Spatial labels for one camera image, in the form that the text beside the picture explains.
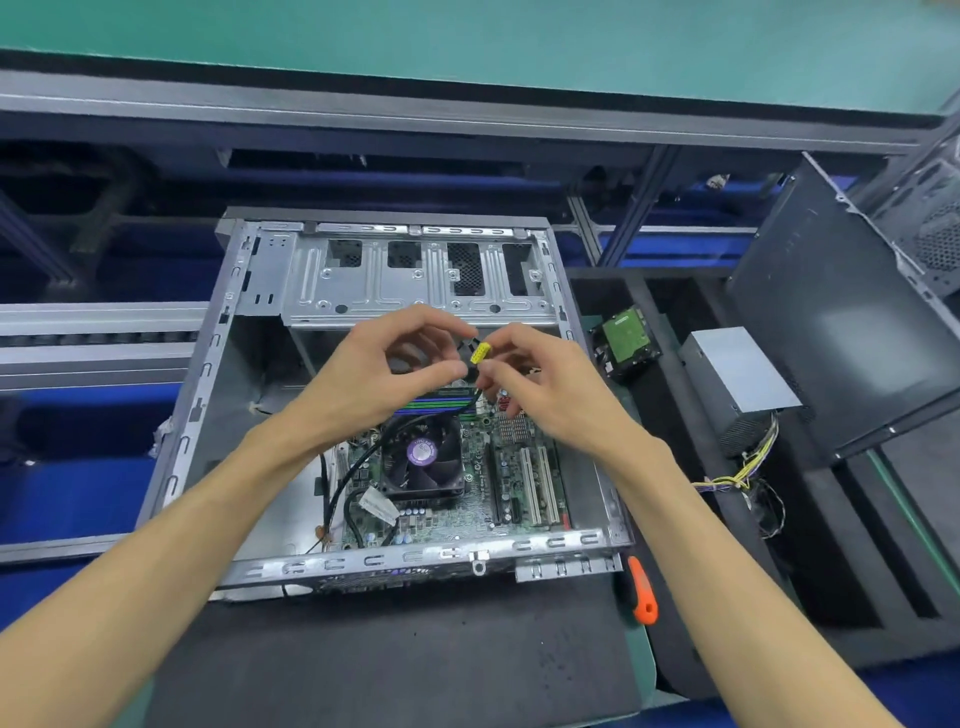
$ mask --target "silver metal box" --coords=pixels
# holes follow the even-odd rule
[[[692,331],[680,354],[728,457],[754,445],[772,413],[801,406],[744,327]]]
[[[520,321],[586,347],[545,219],[233,208],[217,230],[227,248],[224,267],[140,522],[295,397],[365,319],[427,303],[481,335]],[[344,460],[328,454],[331,482]],[[620,570],[616,550],[631,537],[612,482],[563,446],[558,466],[568,530],[512,535],[491,524],[489,532],[449,543],[319,551],[312,550],[323,522],[315,460],[254,527],[221,586],[343,590],[505,570],[518,581]],[[331,532],[336,527],[334,514]]]

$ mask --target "forearm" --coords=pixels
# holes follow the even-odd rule
[[[310,457],[284,454],[273,432],[252,431],[200,483],[0,634],[0,672],[16,675],[0,682],[8,722],[94,726],[115,716]]]
[[[664,443],[638,428],[629,447],[601,459],[738,725],[899,725],[713,515]]]

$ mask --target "hand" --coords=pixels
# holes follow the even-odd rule
[[[380,425],[410,400],[467,375],[453,335],[472,338],[477,329],[422,303],[357,324],[313,381],[266,424],[276,421],[296,433],[301,452]],[[394,374],[388,359],[405,361],[411,371]]]
[[[486,341],[492,352],[478,366],[477,387],[490,400],[507,390],[508,416],[522,408],[548,435],[594,457],[625,435],[642,432],[575,342],[524,324],[509,324]],[[532,367],[541,371],[521,373]]]

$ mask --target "white label tag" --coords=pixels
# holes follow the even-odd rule
[[[376,488],[368,488],[358,501],[360,507],[372,516],[376,516],[381,521],[393,525],[399,518],[400,512],[396,506],[390,502],[390,499],[384,496]]]

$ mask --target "cooling fan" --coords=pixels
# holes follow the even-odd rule
[[[464,494],[460,423],[431,417],[384,446],[381,492],[393,500],[455,497]]]

